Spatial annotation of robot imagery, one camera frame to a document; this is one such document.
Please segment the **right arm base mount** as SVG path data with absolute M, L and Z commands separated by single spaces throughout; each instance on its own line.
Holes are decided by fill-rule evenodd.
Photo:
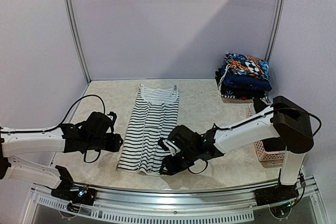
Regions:
M 288 207 L 295 206 L 303 197 L 306 188 L 306 182 L 303 180 L 300 183 L 302 193 L 299 194 L 297 185 L 282 185 L 280 181 L 278 184 L 271 187 L 265 187 L 254 190 L 254 199 L 257 206 L 272 205 L 280 202 L 288 202 Z

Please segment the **black white striped shirt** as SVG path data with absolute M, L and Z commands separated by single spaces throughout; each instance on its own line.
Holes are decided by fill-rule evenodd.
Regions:
M 160 175 L 163 158 L 169 153 L 158 141 L 176 127 L 179 99 L 177 86 L 154 89 L 139 85 L 117 170 Z

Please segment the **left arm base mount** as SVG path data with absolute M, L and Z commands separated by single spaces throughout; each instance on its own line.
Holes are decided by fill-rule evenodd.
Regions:
M 51 190 L 51 195 L 73 204 L 92 206 L 97 191 L 88 185 L 77 185 L 65 167 L 56 165 L 55 168 L 60 174 L 60 184 Z

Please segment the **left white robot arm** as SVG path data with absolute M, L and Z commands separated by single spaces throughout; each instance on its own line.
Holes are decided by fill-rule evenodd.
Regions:
M 44 166 L 18 158 L 20 154 L 88 151 L 116 153 L 123 139 L 114 132 L 116 114 L 92 112 L 77 124 L 62 123 L 50 129 L 1 129 L 1 179 L 15 179 L 57 189 L 67 200 L 78 195 L 78 188 L 65 167 Z

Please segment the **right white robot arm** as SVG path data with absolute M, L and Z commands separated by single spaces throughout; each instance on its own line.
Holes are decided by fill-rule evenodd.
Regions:
M 236 124 L 214 125 L 203 134 L 185 125 L 176 126 L 159 145 L 170 154 L 163 158 L 159 173 L 175 175 L 189 169 L 201 159 L 208 161 L 226 153 L 262 140 L 279 140 L 285 144 L 285 159 L 280 171 L 280 183 L 271 190 L 276 201 L 291 194 L 297 181 L 303 159 L 313 145 L 310 114 L 283 96 L 273 99 L 271 105 L 257 102 L 255 115 Z

